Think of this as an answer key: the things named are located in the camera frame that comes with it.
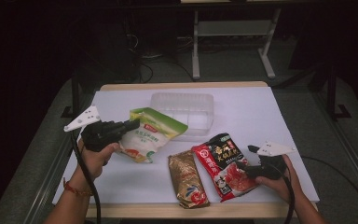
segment plastic container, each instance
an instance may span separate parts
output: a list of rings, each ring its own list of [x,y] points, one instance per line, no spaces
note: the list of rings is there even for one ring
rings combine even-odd
[[[157,92],[152,95],[151,107],[188,126],[178,141],[197,141],[213,124],[213,96],[204,93]]]

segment white table surface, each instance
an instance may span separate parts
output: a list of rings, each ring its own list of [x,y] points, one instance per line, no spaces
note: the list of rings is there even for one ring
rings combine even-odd
[[[124,121],[129,119],[131,109],[150,106],[151,96],[155,92],[210,93],[214,98],[213,126],[208,135],[200,137],[199,142],[172,140],[153,155],[153,163],[135,163],[127,156],[114,154],[104,166],[102,176],[95,180],[101,203],[177,205],[168,156],[189,150],[219,133],[229,133],[251,164],[257,164],[258,157],[247,150],[248,145],[261,146],[265,141],[271,141],[296,147],[270,87],[97,91],[92,103],[97,106],[102,121]],[[312,202],[318,202],[319,197],[298,152],[288,155],[305,194]],[[212,179],[196,157],[195,160],[209,201],[211,204],[220,203]],[[76,157],[72,155],[63,177],[69,179],[75,168]],[[59,186],[53,203],[58,201],[62,191],[62,186]],[[274,191],[260,186],[224,203],[281,202]]]

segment bracelet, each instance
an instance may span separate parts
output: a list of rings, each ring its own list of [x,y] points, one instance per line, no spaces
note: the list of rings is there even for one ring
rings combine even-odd
[[[80,196],[93,196],[94,195],[91,191],[79,191],[78,189],[72,188],[69,185],[69,181],[68,182],[65,181],[65,177],[63,178],[62,182],[63,182],[63,188],[73,192],[75,195],[80,195]]]

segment human hand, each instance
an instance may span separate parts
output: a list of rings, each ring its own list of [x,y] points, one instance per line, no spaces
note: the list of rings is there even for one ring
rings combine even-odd
[[[287,165],[287,169],[284,172],[284,175],[287,176],[292,184],[293,191],[296,196],[303,196],[304,192],[301,188],[300,182],[298,180],[298,176],[295,168],[293,167],[292,162],[290,161],[287,155],[282,155],[284,162]],[[283,178],[278,180],[271,180],[264,176],[258,176],[255,181],[258,184],[265,185],[271,189],[274,189],[278,195],[285,200],[287,203],[290,203],[290,193],[286,184],[284,183]]]
[[[107,164],[115,151],[120,151],[118,143],[112,143],[103,148],[100,152],[87,150],[84,146],[83,139],[78,142],[83,161],[86,163],[92,180],[101,175],[103,166]]]

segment food package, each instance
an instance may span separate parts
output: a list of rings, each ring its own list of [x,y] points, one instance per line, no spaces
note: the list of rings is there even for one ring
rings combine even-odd
[[[136,162],[153,162],[152,155],[171,139],[184,133],[187,125],[150,107],[130,111],[130,120],[140,120],[139,128],[123,135],[122,152]]]
[[[173,188],[179,204],[184,208],[201,208],[210,205],[202,186],[191,150],[171,155],[169,168]]]
[[[221,202],[240,197],[257,187],[254,179],[238,169],[235,161],[245,165],[249,165],[249,162],[228,133],[220,133],[191,150],[211,176]]]

